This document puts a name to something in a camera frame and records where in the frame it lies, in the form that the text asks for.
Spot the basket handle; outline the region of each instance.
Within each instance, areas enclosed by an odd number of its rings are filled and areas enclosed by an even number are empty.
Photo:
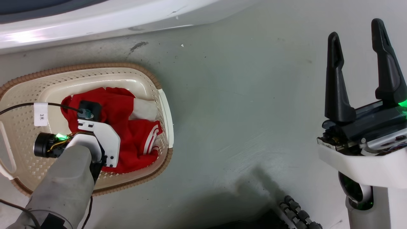
[[[4,125],[3,122],[0,121],[0,130],[1,130],[1,134],[3,135],[3,140],[4,140],[4,145],[6,146],[6,150],[7,150],[7,155],[9,156],[10,162],[11,162],[11,166],[13,167],[12,171],[10,171],[3,163],[3,161],[0,159],[0,173],[7,177],[9,180],[13,180],[15,178],[14,174],[17,171],[17,166],[15,164],[14,161],[14,157],[13,157],[13,153],[11,152],[11,147],[10,147],[10,143],[8,141],[7,138],[7,134],[6,134],[6,130],[4,129]]]
[[[168,148],[172,148],[174,145],[174,127],[170,106],[168,105],[167,96],[165,96],[162,89],[158,89],[158,94],[160,95],[161,107],[164,115],[165,130],[168,138]]]

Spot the basket rim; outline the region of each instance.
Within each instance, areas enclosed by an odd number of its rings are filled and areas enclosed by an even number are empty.
[[[0,87],[0,100],[3,98],[5,93],[10,88],[12,88],[18,84],[21,84],[21,83],[24,83],[24,82],[27,82],[27,81],[30,81],[33,79],[50,76],[50,75],[67,73],[67,72],[72,72],[72,71],[77,71],[77,70],[95,69],[95,68],[132,68],[132,69],[135,69],[135,70],[138,70],[138,71],[144,73],[154,83],[154,86],[157,89],[162,89],[161,84],[158,81],[157,77],[154,74],[152,74],[150,71],[148,71],[146,68],[142,67],[141,65],[129,63],[129,62],[103,62],[103,63],[92,63],[92,64],[76,64],[76,65],[64,66],[64,67],[59,67],[59,68],[51,68],[51,69],[43,70],[40,72],[35,72],[35,73],[17,77],[15,79],[12,79],[12,80],[6,82],[5,84],[3,84]],[[108,194],[108,193],[117,192],[117,191],[124,190],[124,189],[130,188],[130,187],[133,187],[133,186],[136,186],[136,185],[139,185],[139,184],[142,184],[142,183],[145,183],[147,181],[154,179],[167,168],[168,164],[170,163],[172,154],[173,154],[173,149],[168,148],[164,162],[153,173],[151,173],[147,176],[135,179],[133,181],[123,183],[123,184],[93,190],[92,196],[100,196],[100,195],[104,195],[104,194]],[[13,186],[16,187],[16,189],[18,191],[20,191],[22,194],[24,194],[26,196],[30,196],[33,193],[33,190],[30,190],[29,188],[27,188],[18,179],[18,177],[14,178],[13,180],[10,180],[10,181],[13,184]]]

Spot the floor stain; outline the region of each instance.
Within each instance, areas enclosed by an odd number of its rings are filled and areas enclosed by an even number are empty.
[[[146,45],[148,45],[148,44],[149,44],[149,43],[148,43],[148,42],[145,42],[145,41],[139,42],[139,43],[137,43],[135,46],[133,46],[133,47],[130,49],[130,53],[132,53],[132,52],[134,52],[134,50],[136,50],[136,49],[138,49],[138,48],[140,48],[140,47],[146,46]]]
[[[338,225],[339,223],[343,222],[343,220],[339,220],[339,222],[335,223],[334,225],[332,225],[329,229],[333,228],[334,226]]]

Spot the wire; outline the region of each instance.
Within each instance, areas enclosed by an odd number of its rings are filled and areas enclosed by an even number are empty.
[[[65,140],[65,141],[61,141],[61,142],[55,143],[54,145],[51,146],[51,148],[50,148],[47,152],[51,151],[51,150],[54,148],[54,146],[64,144],[64,143],[67,142],[67,141],[71,141],[71,140],[70,140],[70,139],[67,139],[67,140]]]
[[[27,214],[31,217],[31,219],[34,221],[35,228],[36,228],[36,229],[41,229],[41,226],[39,225],[39,222],[38,222],[37,218],[36,218],[29,210],[27,210],[27,209],[25,209],[25,208],[23,208],[23,207],[21,207],[21,206],[12,204],[12,203],[10,203],[10,202],[7,202],[7,201],[5,201],[5,200],[2,200],[2,199],[0,199],[0,203],[3,203],[3,204],[8,205],[8,206],[10,206],[10,207],[14,207],[14,208],[20,209],[21,211],[27,213]]]
[[[87,222],[88,222],[88,220],[89,220],[89,217],[90,217],[90,212],[92,211],[92,203],[93,203],[93,197],[92,197],[92,196],[90,196],[89,211],[88,211],[88,215],[86,216],[85,222],[83,222],[82,229],[84,229],[84,228],[85,228],[85,225],[86,225],[86,223],[87,223]]]
[[[74,136],[77,135],[77,134],[88,134],[88,132],[76,131],[76,132],[73,132],[73,133],[68,134],[67,136],[68,136],[68,137],[74,137]]]
[[[407,146],[407,143],[403,142],[403,143],[401,143],[399,145],[394,145],[394,146],[390,147],[388,150],[384,150],[384,152],[390,152],[390,151],[393,151],[394,149],[399,149],[399,148],[403,148],[403,147],[406,147],[406,146]]]
[[[23,106],[32,106],[32,105],[34,105],[34,103],[22,103],[22,104],[18,104],[18,105],[15,105],[15,106],[12,106],[12,107],[9,107],[9,108],[7,108],[7,109],[4,109],[4,110],[0,111],[0,115],[4,114],[4,113],[6,113],[7,111],[10,111],[10,110],[12,110],[12,109],[16,109],[16,108],[23,107]],[[78,112],[78,113],[80,113],[80,114],[83,113],[83,112],[82,112],[81,110],[79,110],[79,109],[76,109],[76,108],[73,108],[73,107],[70,107],[70,106],[66,106],[66,105],[62,105],[62,104],[59,104],[59,103],[48,103],[48,105],[50,105],[50,106],[58,106],[58,107],[62,107],[62,108],[74,110],[74,111],[76,111],[76,112]]]

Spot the white label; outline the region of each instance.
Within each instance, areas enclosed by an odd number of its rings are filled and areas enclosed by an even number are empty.
[[[48,103],[34,103],[34,126],[48,125]]]

